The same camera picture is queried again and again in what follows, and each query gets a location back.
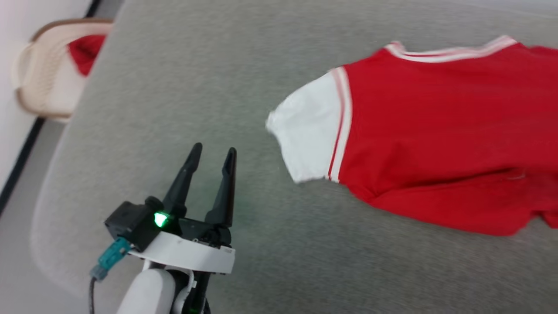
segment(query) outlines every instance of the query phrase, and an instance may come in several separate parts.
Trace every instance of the robotic arm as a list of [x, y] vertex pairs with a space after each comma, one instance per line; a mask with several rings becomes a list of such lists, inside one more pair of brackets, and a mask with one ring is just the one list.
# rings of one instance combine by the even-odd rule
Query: robotic arm
[[192, 148], [161, 202], [150, 196], [145, 204], [122, 203], [105, 221], [114, 244], [91, 271], [93, 284], [127, 254], [145, 261], [117, 314], [210, 314], [205, 297], [212, 274], [230, 274], [235, 250], [229, 228], [233, 222], [237, 152], [230, 148], [213, 208], [204, 221], [186, 218], [186, 197], [197, 170], [202, 145]]

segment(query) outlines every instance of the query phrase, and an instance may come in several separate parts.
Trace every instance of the red t-shirt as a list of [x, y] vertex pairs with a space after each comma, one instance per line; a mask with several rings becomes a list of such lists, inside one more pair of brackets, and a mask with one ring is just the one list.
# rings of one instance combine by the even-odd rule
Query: red t-shirt
[[296, 182], [328, 178], [424, 222], [511, 235], [558, 227], [558, 50], [502, 36], [409, 53], [393, 42], [270, 113]]

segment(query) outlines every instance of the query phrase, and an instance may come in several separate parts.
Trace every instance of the black baseboard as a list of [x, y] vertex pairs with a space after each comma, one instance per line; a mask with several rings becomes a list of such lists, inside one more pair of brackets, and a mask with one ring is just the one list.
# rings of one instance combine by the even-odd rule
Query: black baseboard
[[[99, 5], [102, 0], [92, 0], [85, 17], [93, 17], [99, 8]], [[2, 193], [0, 194], [0, 215], [4, 211], [4, 208], [8, 204], [9, 198], [13, 193], [13, 189], [16, 187], [18, 180], [20, 179], [21, 173], [27, 163], [27, 159], [29, 159], [29, 155], [33, 150], [33, 146], [37, 141], [37, 137], [41, 132], [42, 125], [45, 123], [44, 118], [37, 118], [35, 120], [35, 124], [31, 128], [31, 131], [27, 135], [27, 139], [20, 151], [19, 156], [17, 157], [16, 164], [13, 166], [12, 172], [9, 174], [8, 179], [6, 180], [6, 184], [2, 189]]]

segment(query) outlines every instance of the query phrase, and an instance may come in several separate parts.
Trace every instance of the gray fabric surface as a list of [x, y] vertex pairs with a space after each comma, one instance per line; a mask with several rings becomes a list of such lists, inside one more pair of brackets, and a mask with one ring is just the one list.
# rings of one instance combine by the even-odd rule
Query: gray fabric surface
[[[37, 204], [32, 252], [83, 296], [110, 244], [102, 221], [124, 200], [162, 197], [192, 145], [204, 152], [189, 216], [213, 203], [238, 150], [232, 275], [214, 313], [558, 310], [558, 232], [514, 237], [428, 225], [374, 209], [325, 180], [295, 185], [264, 121], [289, 93], [387, 42], [409, 50], [480, 45], [501, 34], [558, 46], [558, 21], [441, 0], [129, 0], [67, 127]], [[98, 285], [118, 306], [141, 263]]]

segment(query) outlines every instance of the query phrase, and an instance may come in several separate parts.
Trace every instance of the green led light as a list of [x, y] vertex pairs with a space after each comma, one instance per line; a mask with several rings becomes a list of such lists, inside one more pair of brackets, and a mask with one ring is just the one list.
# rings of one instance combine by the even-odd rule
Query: green led light
[[159, 228], [162, 228], [166, 223], [169, 217], [164, 213], [155, 213], [155, 225]]

